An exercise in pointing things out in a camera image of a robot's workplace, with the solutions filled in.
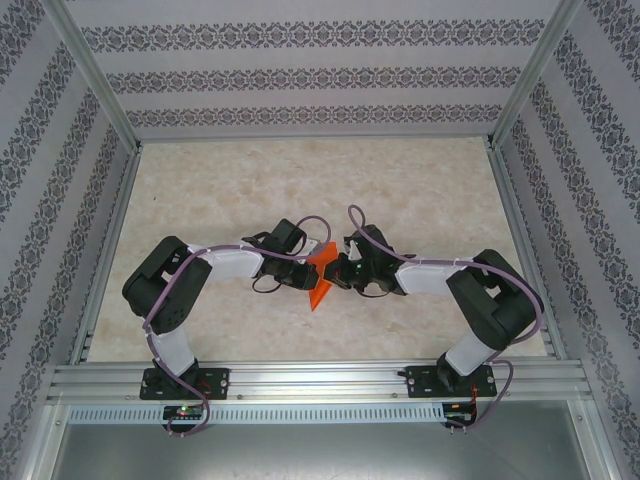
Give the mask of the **aluminium mounting rail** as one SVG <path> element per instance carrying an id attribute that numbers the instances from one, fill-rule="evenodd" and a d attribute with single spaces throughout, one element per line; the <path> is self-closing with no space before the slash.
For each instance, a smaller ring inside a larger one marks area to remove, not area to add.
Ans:
<path id="1" fill-rule="evenodd" d="M 231 363 L 224 386 L 231 403 L 354 403 L 406 399 L 398 373 L 406 361 L 354 363 Z M 589 399 L 593 390 L 579 361 L 516 358 L 506 400 Z M 55 369 L 46 394 L 60 404 L 131 403 L 139 400 L 141 363 L 86 363 Z"/>

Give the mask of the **aluminium side rail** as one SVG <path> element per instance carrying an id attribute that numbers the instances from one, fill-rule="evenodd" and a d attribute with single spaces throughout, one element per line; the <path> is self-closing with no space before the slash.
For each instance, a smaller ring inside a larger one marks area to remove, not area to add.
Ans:
<path id="1" fill-rule="evenodd" d="M 91 288 L 81 310 L 80 322 L 66 361 L 67 365 L 78 365 L 83 361 L 85 342 L 95 330 L 143 149 L 144 146 L 140 144 L 131 155 L 128 165 L 123 171 L 117 197 L 109 217 L 108 229 L 105 231 L 102 250 L 97 258 Z"/>
<path id="2" fill-rule="evenodd" d="M 522 267 L 522 276 L 543 301 L 544 324 L 540 333 L 545 341 L 545 348 L 549 355 L 553 354 L 559 360 L 566 360 L 568 356 L 557 327 L 555 311 L 549 302 L 547 290 L 534 255 L 533 245 L 528 235 L 525 218 L 519 208 L 519 202 L 504 159 L 501 153 L 492 147 L 487 148 L 487 156 Z"/>

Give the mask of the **orange paper sheet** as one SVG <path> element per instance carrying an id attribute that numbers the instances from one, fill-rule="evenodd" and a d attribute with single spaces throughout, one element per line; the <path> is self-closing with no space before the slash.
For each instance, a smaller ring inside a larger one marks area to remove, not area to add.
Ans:
<path id="1" fill-rule="evenodd" d="M 312 256 L 308 263 L 314 265 L 318 273 L 316 286 L 309 291 L 309 301 L 311 311 L 314 312 L 322 300 L 332 288 L 332 283 L 324 279 L 326 267 L 338 258 L 338 249 L 335 242 L 330 242 L 328 246 L 317 255 Z"/>

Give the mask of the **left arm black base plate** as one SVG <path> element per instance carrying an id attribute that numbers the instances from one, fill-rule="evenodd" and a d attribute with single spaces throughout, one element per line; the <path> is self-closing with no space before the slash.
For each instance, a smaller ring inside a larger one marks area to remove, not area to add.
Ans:
<path id="1" fill-rule="evenodd" d="M 208 400 L 225 400 L 230 371 L 224 368 L 193 367 L 180 379 L 203 394 Z M 157 367 L 146 369 L 139 391 L 141 400 L 196 400 L 198 396 L 170 378 Z"/>

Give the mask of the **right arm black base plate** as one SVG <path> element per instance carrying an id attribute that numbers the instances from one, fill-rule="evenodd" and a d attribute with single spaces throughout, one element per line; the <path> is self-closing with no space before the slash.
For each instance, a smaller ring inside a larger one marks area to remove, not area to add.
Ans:
<path id="1" fill-rule="evenodd" d="M 436 365 L 407 366 L 398 373 L 406 380 L 410 398 L 492 398 L 497 395 L 494 373 L 490 366 L 481 365 L 468 376 Z"/>

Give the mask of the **aluminium frame post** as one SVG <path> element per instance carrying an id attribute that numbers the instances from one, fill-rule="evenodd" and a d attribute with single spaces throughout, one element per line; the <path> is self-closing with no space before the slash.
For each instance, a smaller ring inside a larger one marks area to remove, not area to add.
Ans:
<path id="1" fill-rule="evenodd" d="M 512 125 L 524 107 L 524 103 L 546 68 L 546 65 L 553 55 L 553 51 L 557 48 L 565 31 L 576 15 L 577 10 L 581 6 L 582 1 L 583 0 L 559 0 L 531 57 L 518 78 L 513 92 L 502 109 L 494 130 L 487 136 L 486 146 L 489 149 L 496 150 L 504 143 Z"/>
<path id="2" fill-rule="evenodd" d="M 129 152 L 136 152 L 140 146 L 140 140 L 81 29 L 73 19 L 65 0 L 41 0 L 41 3 L 89 87 L 104 108 L 119 138 Z"/>

